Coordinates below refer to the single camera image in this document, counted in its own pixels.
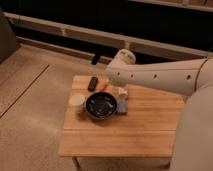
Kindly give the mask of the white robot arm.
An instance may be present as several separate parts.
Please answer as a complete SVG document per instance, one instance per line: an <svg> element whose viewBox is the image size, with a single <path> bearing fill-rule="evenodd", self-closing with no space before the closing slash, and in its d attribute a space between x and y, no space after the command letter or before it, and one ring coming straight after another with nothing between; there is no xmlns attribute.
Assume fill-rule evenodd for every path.
<svg viewBox="0 0 213 171"><path fill-rule="evenodd" d="M138 65L135 55L122 49L108 64L106 75L117 85L185 96L169 171L213 171L213 58Z"/></svg>

